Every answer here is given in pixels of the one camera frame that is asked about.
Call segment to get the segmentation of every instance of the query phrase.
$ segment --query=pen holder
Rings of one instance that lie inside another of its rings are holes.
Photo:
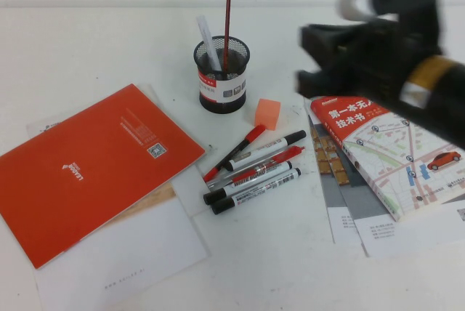
[[[213,36],[214,48],[223,68],[224,36]],[[194,49],[194,61],[200,79],[200,97],[202,106],[212,113],[232,113],[246,102],[246,77],[244,71],[250,51],[246,44],[229,37],[227,53],[227,72],[211,68],[206,46],[202,41]]]

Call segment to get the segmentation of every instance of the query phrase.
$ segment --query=marker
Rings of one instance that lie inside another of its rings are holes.
[[[219,170],[225,166],[225,164],[234,156],[236,156],[240,151],[244,150],[247,145],[253,142],[261,133],[265,131],[265,127],[263,125],[258,125],[254,129],[251,130],[250,133],[246,135],[244,140],[239,143],[230,153],[226,155],[211,171],[207,173],[205,177],[203,177],[204,182],[209,182],[213,179],[215,175],[219,172]]]
[[[261,163],[258,166],[255,166],[254,168],[245,171],[244,173],[240,173],[238,176],[234,177],[232,181],[239,182],[243,179],[256,177],[256,174],[261,174],[266,169],[269,169],[270,167],[273,167],[276,164],[286,162],[294,156],[297,156],[303,151],[303,149],[305,148],[299,146],[291,146],[290,148],[286,149],[283,153],[274,155],[272,158],[266,160],[264,163]]]
[[[279,155],[282,155],[284,153],[287,153],[290,148],[293,148],[293,146],[291,146],[289,148],[275,150],[272,153],[268,153],[267,155],[265,155],[265,156],[263,156],[261,158],[258,158],[258,159],[256,159],[255,161],[253,161],[253,162],[251,162],[249,164],[246,164],[244,167],[240,167],[240,168],[236,169],[235,171],[228,172],[225,169],[226,172],[220,172],[217,177],[215,177],[212,180],[210,180],[209,182],[207,182],[206,186],[208,186],[210,191],[220,189],[221,187],[230,184],[233,179],[235,179],[236,177],[242,175],[246,171],[251,171],[255,166],[260,166],[260,165],[262,165],[264,163],[267,163],[267,162],[271,161],[271,159],[273,157],[275,157],[275,156],[279,156]]]
[[[300,169],[294,168],[294,169],[289,169],[287,172],[282,173],[276,177],[273,177],[265,182],[262,182],[258,185],[255,185],[254,187],[241,191],[239,193],[236,193],[235,195],[232,195],[230,197],[223,198],[222,200],[219,200],[218,202],[215,202],[211,205],[211,209],[215,214],[222,213],[223,211],[226,211],[232,207],[239,206],[240,204],[251,200],[254,197],[257,197],[258,195],[261,195],[263,193],[266,193],[267,191],[271,189],[275,189],[278,186],[281,186],[287,182],[290,182],[291,180],[294,180],[298,177],[300,177]]]
[[[306,136],[307,133],[305,133],[304,130],[292,133],[290,135],[285,136],[284,138],[271,142],[270,144],[266,144],[261,148],[249,151],[248,153],[244,153],[243,155],[233,158],[225,164],[225,168],[228,171],[234,171],[237,168],[245,166],[246,164],[251,163],[252,161],[255,161],[258,158],[261,158],[262,156],[267,155],[268,153],[271,153],[274,150],[279,150],[290,144],[294,144],[300,139],[304,139]]]
[[[292,168],[292,163],[287,161],[284,163],[275,164],[269,168],[263,169],[263,171],[256,173],[252,177],[246,177],[243,179],[239,179],[236,182],[232,182],[221,189],[212,191],[211,193],[207,193],[203,195],[203,200],[205,204],[213,204],[227,196],[233,195],[235,193],[239,193],[242,190],[245,190],[249,187],[254,186],[260,182],[264,182],[269,178],[276,177],[277,175],[284,173]]]

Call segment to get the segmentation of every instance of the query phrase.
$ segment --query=red marker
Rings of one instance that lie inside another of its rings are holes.
[[[251,130],[250,133],[246,135],[244,140],[239,143],[230,153],[226,155],[211,171],[207,173],[205,177],[203,177],[204,182],[209,182],[214,178],[215,175],[219,172],[221,168],[225,166],[225,164],[234,156],[236,156],[240,151],[244,150],[247,145],[253,142],[261,133],[265,131],[265,127],[263,125],[258,125],[254,129]]]
[[[259,164],[258,166],[254,167],[253,169],[251,169],[249,171],[245,171],[242,174],[239,174],[237,177],[232,179],[232,182],[236,183],[236,182],[243,181],[243,180],[245,180],[247,178],[253,179],[255,177],[258,177],[260,174],[266,173],[267,169],[269,169],[270,167],[272,167],[272,166],[274,166],[276,164],[285,162],[287,160],[290,160],[294,156],[299,155],[303,151],[303,149],[305,149],[305,148],[301,148],[299,146],[291,146],[289,149],[287,149],[283,153],[279,153],[279,154],[273,156],[269,161],[266,161],[266,162],[264,162],[262,164]]]

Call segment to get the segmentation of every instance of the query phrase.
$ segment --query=orange eraser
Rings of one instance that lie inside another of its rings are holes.
[[[255,111],[255,126],[263,124],[266,129],[274,131],[278,122],[281,103],[274,100],[260,99]]]

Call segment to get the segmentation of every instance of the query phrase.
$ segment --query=book cover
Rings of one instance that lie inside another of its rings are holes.
[[[129,85],[0,157],[0,214],[39,268],[204,153]]]
[[[311,109],[396,221],[460,196],[464,154],[360,97],[324,97]]]

